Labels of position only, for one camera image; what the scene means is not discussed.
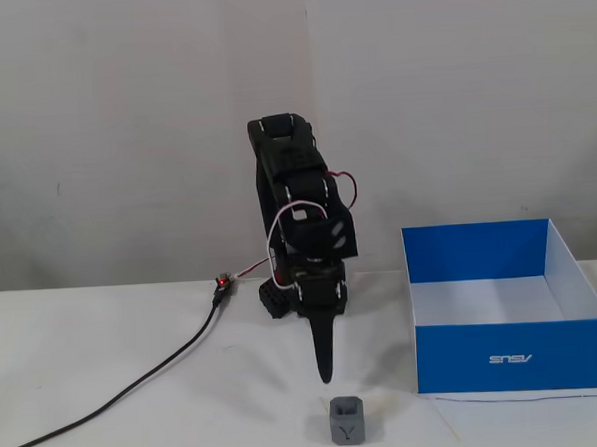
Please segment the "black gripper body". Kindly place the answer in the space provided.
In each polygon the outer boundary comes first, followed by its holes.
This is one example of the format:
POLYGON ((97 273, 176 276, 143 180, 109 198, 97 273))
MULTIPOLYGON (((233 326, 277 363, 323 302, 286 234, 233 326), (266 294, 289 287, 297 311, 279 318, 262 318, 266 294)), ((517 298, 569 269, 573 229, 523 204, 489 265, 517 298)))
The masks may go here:
POLYGON ((318 263, 292 269, 293 309, 303 316, 343 314, 348 301, 345 263, 318 263))

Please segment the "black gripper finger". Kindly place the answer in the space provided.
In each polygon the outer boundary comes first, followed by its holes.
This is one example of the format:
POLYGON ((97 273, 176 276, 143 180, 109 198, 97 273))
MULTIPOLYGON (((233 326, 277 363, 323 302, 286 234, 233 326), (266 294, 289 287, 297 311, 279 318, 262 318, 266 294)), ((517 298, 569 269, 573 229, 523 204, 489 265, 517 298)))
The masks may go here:
POLYGON ((309 319, 317 369, 325 384, 330 383, 333 378, 334 319, 334 315, 330 313, 312 315, 309 319))

